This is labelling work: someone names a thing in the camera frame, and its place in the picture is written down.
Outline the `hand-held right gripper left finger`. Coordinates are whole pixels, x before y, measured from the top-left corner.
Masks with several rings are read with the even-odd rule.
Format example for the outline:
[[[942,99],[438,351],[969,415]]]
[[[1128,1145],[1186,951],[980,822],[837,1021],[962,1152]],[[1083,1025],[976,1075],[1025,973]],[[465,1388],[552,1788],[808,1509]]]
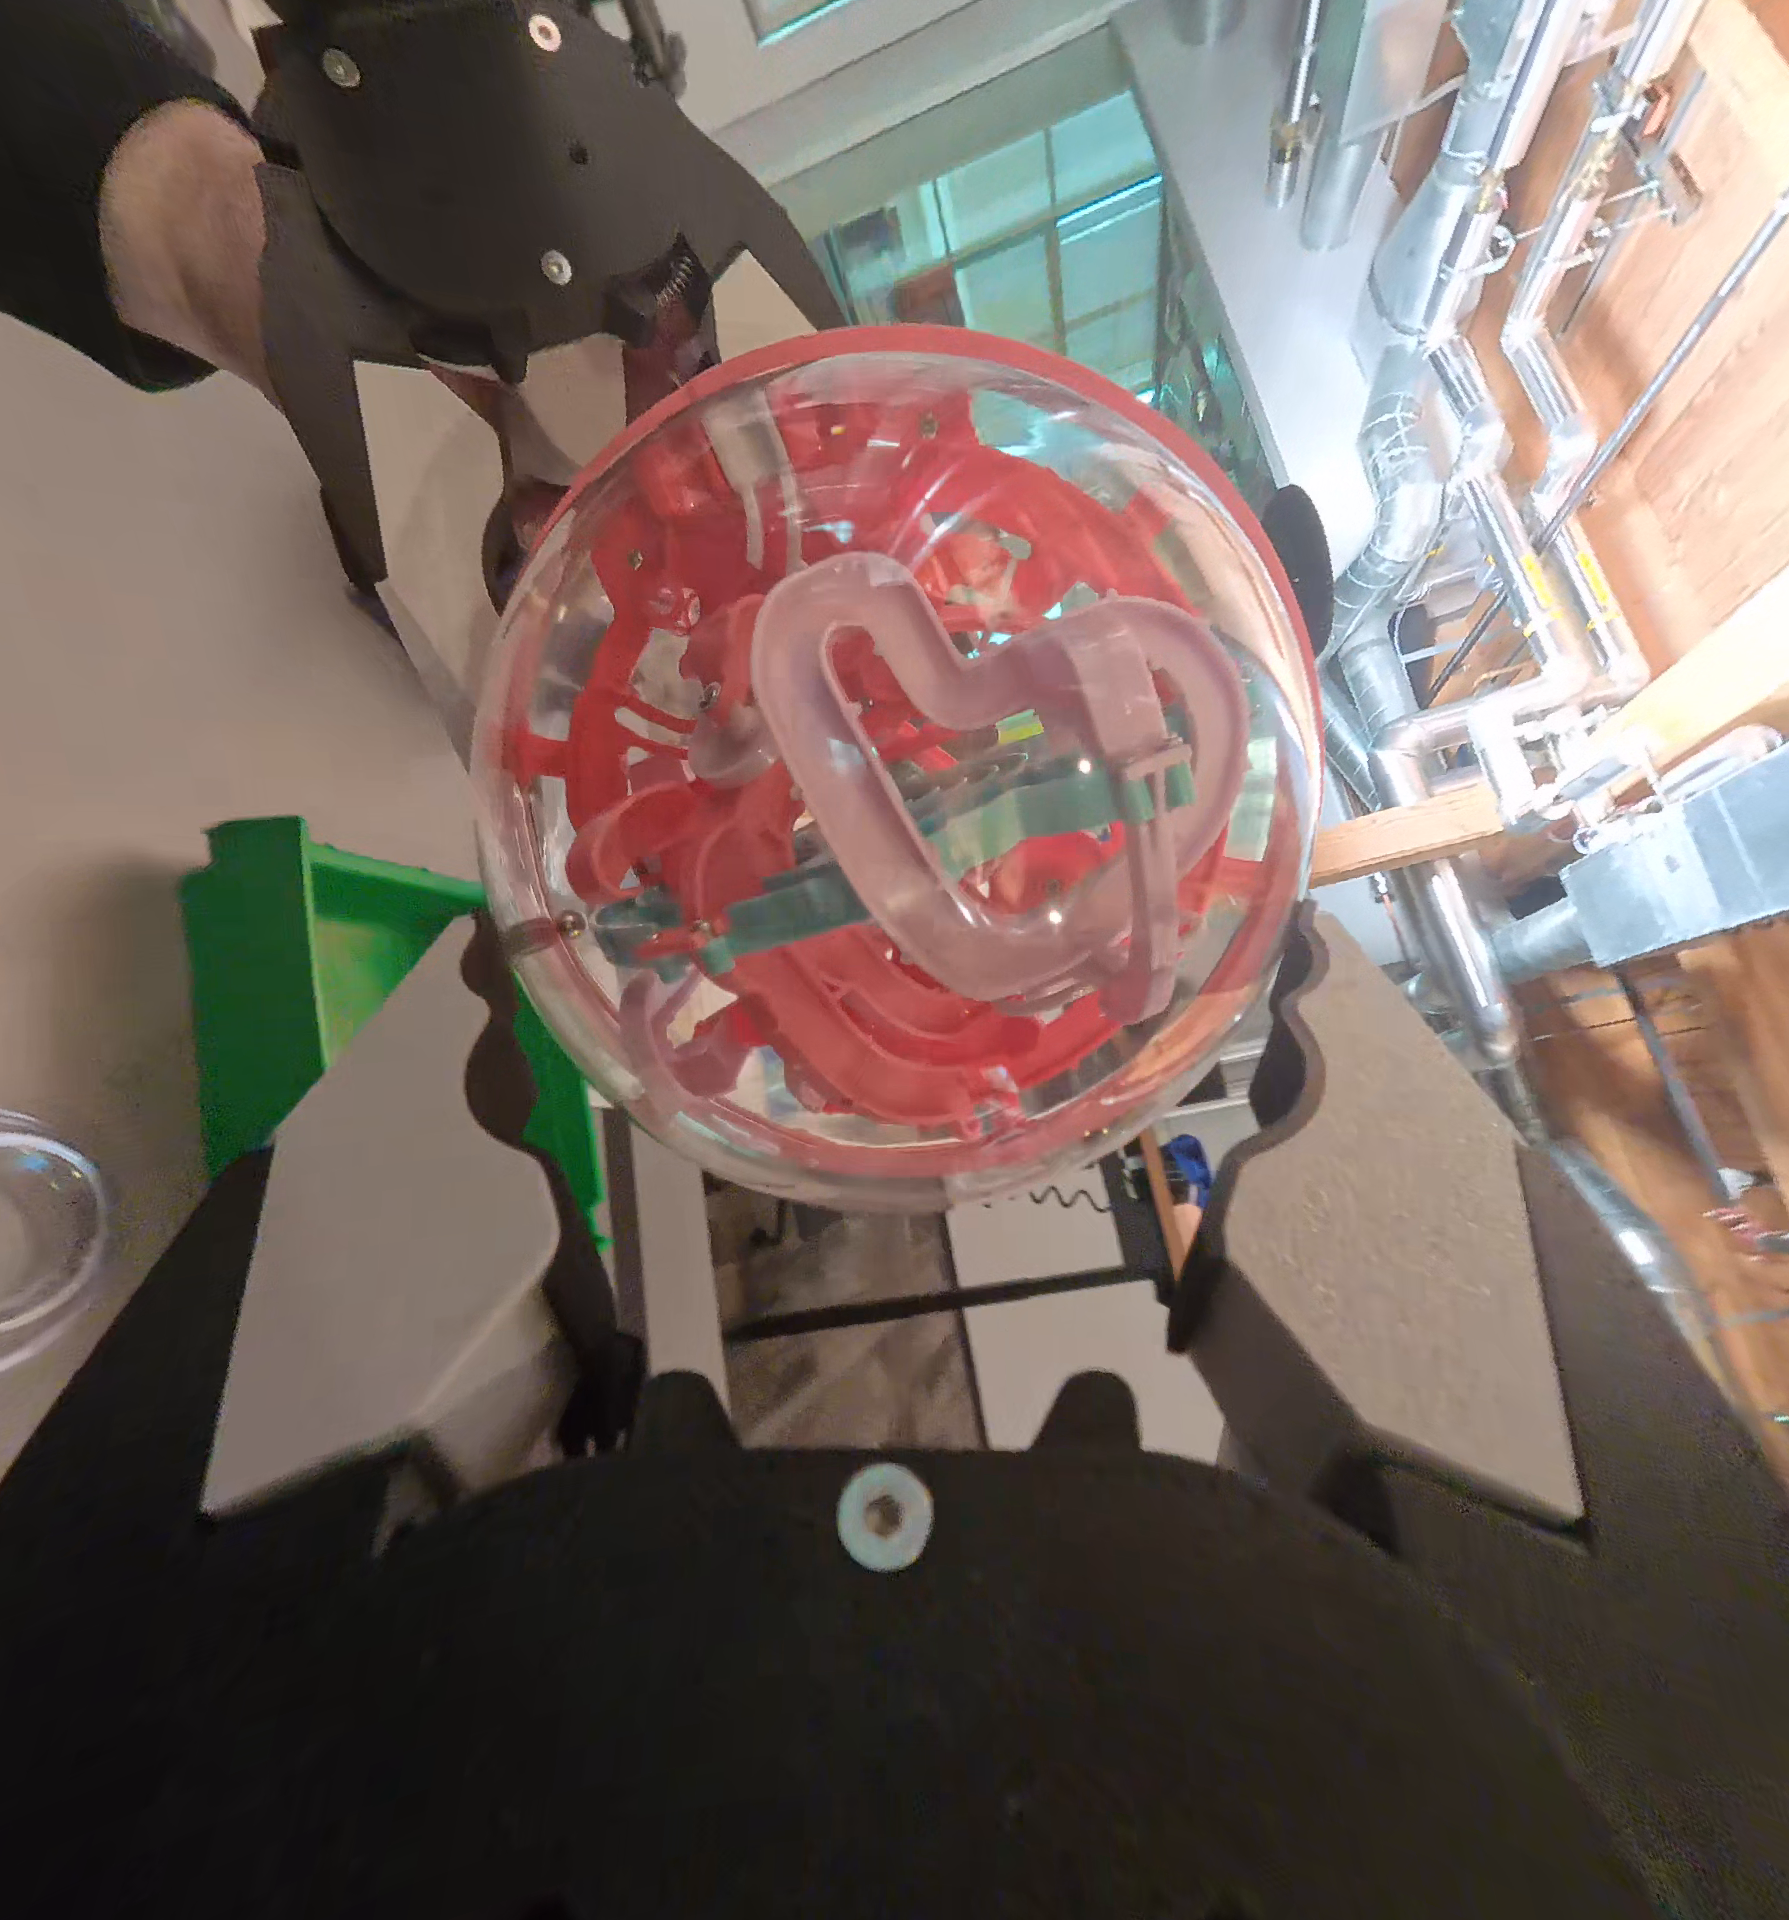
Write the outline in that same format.
[[[440,1498],[616,1451],[641,1387],[485,915],[449,926],[282,1120],[201,1509],[379,1453]]]

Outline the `black pole stand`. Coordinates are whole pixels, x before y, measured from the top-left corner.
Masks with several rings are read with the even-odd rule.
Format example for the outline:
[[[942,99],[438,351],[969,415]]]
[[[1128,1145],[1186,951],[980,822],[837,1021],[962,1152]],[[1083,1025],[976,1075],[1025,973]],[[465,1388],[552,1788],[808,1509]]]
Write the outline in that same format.
[[[1313,497],[1295,484],[1280,486],[1265,498],[1258,520],[1288,577],[1311,657],[1318,661],[1334,634],[1335,570]]]

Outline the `clear plastic ball stand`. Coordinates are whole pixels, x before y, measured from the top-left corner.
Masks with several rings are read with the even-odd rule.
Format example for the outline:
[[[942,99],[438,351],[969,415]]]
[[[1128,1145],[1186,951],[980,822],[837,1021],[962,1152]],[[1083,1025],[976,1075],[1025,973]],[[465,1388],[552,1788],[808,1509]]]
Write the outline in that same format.
[[[0,1376],[94,1305],[113,1207],[100,1169],[34,1118],[0,1108]]]

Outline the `green plastic bin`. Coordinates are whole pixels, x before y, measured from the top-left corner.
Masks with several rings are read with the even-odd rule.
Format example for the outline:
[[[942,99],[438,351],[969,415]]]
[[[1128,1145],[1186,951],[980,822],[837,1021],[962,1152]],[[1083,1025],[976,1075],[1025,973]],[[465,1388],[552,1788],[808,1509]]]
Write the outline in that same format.
[[[417,973],[476,882],[320,843],[298,816],[224,822],[179,884],[204,1156],[212,1174],[272,1145],[268,1231],[313,1274],[531,1284],[547,1262],[545,1201],[459,1105],[473,997],[454,973],[363,1050],[357,1079],[314,1085]]]

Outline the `person's left hand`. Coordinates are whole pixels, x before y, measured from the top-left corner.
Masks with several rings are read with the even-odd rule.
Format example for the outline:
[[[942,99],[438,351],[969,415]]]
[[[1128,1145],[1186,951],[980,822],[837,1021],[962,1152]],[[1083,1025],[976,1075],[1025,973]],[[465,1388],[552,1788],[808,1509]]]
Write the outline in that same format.
[[[257,141],[229,114],[164,104],[118,142],[96,229],[118,324],[273,402],[259,166]]]

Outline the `silver ventilation duct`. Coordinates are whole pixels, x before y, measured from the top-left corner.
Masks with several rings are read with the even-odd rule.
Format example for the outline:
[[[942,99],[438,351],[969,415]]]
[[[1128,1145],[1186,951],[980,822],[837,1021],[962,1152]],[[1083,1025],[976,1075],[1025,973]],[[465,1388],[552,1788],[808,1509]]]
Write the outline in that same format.
[[[1649,686],[1662,686],[1662,677],[1644,677],[1646,659],[1579,517],[1561,513],[1535,532],[1507,488],[1503,447],[1505,416],[1464,337],[1386,353],[1360,436],[1378,523],[1338,582],[1321,655],[1362,721],[1360,782],[1384,822],[1421,811],[1439,758],[1471,748],[1480,773],[1449,797],[1492,800],[1503,829],[1544,826],[1568,802],[1534,785],[1524,736],[1621,714]],[[1477,528],[1535,672],[1426,708],[1386,624],[1450,516]]]

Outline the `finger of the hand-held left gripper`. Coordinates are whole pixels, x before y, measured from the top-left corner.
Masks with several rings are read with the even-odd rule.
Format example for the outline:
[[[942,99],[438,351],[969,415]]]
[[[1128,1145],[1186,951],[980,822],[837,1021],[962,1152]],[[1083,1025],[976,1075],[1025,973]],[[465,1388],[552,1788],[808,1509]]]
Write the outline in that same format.
[[[545,517],[628,420],[624,349],[618,339],[543,349],[519,384],[480,365],[424,363],[496,441],[501,488],[480,536],[480,576],[501,611]]]
[[[719,363],[713,281],[610,282],[610,339],[621,349],[627,412],[647,412]]]

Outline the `clear red maze ball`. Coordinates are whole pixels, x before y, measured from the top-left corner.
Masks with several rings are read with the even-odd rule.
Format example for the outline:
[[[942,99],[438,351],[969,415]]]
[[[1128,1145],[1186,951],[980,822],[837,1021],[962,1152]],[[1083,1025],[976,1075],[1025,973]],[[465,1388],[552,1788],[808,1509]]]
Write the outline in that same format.
[[[843,1209],[1149,1127],[1311,881],[1290,572],[1120,385],[966,329],[757,349],[545,516],[473,711],[527,1004],[649,1140]]]

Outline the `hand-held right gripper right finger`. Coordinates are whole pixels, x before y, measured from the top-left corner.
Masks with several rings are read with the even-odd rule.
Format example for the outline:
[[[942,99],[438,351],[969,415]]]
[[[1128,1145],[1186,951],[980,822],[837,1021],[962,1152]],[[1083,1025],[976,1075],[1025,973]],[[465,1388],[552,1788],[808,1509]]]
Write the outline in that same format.
[[[1215,1167],[1168,1316],[1229,1448],[1313,1502],[1394,1464],[1577,1522],[1520,1134],[1313,906],[1265,1017],[1254,1127]]]

